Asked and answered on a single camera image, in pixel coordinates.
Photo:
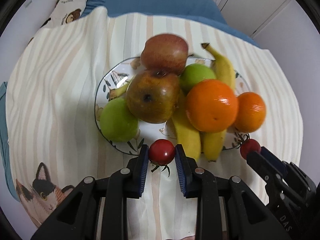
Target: red apple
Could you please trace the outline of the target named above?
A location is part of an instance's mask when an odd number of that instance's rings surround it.
[[[159,34],[146,41],[141,63],[149,70],[182,74],[188,58],[187,42],[173,34]]]

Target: tangerine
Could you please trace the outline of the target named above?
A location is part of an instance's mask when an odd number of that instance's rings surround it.
[[[254,132],[260,128],[266,118],[266,105],[256,93],[245,92],[238,96],[239,111],[235,127],[240,132]]]
[[[199,82],[186,98],[187,117],[202,132],[217,133],[227,129],[235,121],[237,112],[237,97],[219,80]]]

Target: white cabinet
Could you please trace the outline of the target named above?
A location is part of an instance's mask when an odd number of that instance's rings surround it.
[[[221,13],[228,25],[251,36],[285,1],[227,0]]]

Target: white wall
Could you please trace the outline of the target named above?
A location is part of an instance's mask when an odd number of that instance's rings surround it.
[[[8,81],[10,74],[25,49],[54,9],[56,0],[27,0],[17,11],[0,37],[0,84]],[[35,225],[7,190],[4,168],[0,161],[0,206],[12,227],[23,240],[28,240],[36,231]]]
[[[254,40],[278,61],[298,99],[304,137],[300,168],[320,181],[320,35],[295,1],[291,0]]]

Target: blue blanket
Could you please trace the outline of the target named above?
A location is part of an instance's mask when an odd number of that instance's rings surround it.
[[[106,7],[110,17],[138,12],[201,22],[258,47],[250,37],[227,25],[213,0],[87,0],[87,6],[81,17],[88,15],[98,6]]]
[[[0,152],[2,157],[2,164],[4,167],[4,176],[7,187],[11,195],[19,201],[17,192],[14,188],[9,157],[9,144],[8,144],[8,130],[5,118],[5,94],[7,92],[7,83],[2,83],[0,86]]]

